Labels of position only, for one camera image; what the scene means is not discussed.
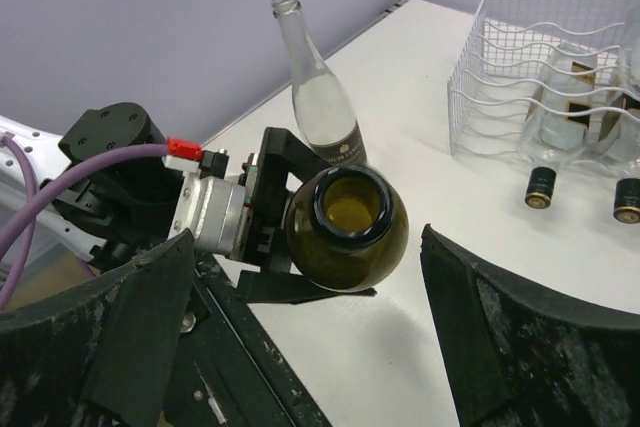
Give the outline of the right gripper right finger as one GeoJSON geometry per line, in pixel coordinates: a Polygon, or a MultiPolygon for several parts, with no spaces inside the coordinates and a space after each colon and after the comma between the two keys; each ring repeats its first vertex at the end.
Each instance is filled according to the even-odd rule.
{"type": "Polygon", "coordinates": [[[460,425],[638,425],[638,315],[514,274],[431,226],[420,261],[460,425]]]}

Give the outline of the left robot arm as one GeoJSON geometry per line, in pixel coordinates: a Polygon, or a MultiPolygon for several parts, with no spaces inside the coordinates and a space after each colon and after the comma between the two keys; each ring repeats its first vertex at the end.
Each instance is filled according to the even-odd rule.
{"type": "Polygon", "coordinates": [[[117,265],[188,232],[197,253],[262,271],[262,280],[240,282],[250,303],[304,301],[294,273],[329,296],[371,290],[389,273],[388,184],[364,166],[330,166],[287,129],[266,128],[234,181],[225,178],[225,154],[163,136],[131,102],[87,110],[56,149],[69,166],[43,181],[15,231],[53,208],[96,238],[96,263],[117,265]]]}

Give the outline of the clear bottle black cap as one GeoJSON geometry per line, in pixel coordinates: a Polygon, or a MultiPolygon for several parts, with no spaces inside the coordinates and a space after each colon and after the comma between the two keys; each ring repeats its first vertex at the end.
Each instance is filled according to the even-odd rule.
{"type": "MultiPolygon", "coordinates": [[[[607,100],[639,119],[639,0],[631,0],[626,15],[612,84],[625,90],[607,100]]],[[[601,128],[604,164],[617,178],[613,216],[624,224],[639,222],[639,122],[626,115],[607,113],[601,128]]]]}

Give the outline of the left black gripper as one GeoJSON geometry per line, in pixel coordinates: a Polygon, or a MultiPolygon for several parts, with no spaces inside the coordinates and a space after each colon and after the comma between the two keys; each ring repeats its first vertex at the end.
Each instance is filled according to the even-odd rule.
{"type": "Polygon", "coordinates": [[[245,239],[240,244],[240,260],[262,272],[243,270],[237,282],[237,296],[248,304],[303,304],[338,296],[374,297],[367,288],[338,292],[322,288],[291,270],[283,221],[290,192],[288,178],[301,182],[320,172],[320,157],[291,131],[281,127],[264,130],[257,164],[246,172],[245,239]]]}

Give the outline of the dark wine bottle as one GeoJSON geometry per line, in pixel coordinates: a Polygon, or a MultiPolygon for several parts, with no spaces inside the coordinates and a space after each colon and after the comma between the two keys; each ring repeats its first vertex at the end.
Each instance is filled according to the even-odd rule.
{"type": "Polygon", "coordinates": [[[405,205],[376,170],[331,167],[302,184],[284,218],[290,257],[314,284],[360,292],[385,280],[409,237],[405,205]]]}

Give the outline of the frosted clear tall bottle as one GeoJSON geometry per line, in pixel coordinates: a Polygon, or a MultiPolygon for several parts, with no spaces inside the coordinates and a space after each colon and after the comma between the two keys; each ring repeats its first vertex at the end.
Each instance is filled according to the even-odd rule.
{"type": "Polygon", "coordinates": [[[332,165],[365,164],[356,112],[314,45],[300,1],[272,0],[271,7],[289,55],[293,111],[302,137],[332,165]]]}

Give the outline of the small bottle brown label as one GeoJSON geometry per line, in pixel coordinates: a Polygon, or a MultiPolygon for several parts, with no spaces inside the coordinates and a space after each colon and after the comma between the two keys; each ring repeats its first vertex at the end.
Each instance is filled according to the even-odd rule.
{"type": "Polygon", "coordinates": [[[541,67],[517,144],[531,167],[524,197],[530,208],[551,205],[558,171],[585,150],[596,66],[595,54],[562,42],[541,67]]]}

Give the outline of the black mounting rail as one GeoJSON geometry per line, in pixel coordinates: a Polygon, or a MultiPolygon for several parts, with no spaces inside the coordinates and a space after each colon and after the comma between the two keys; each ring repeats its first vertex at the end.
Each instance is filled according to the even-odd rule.
{"type": "Polygon", "coordinates": [[[195,258],[184,325],[163,404],[170,425],[329,425],[211,254],[195,258]]]}

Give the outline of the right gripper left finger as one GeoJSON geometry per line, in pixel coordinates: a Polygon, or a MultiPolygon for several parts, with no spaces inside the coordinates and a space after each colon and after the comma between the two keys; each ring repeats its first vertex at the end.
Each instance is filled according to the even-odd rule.
{"type": "Polygon", "coordinates": [[[182,233],[1,316],[4,426],[154,426],[194,275],[182,233]]]}

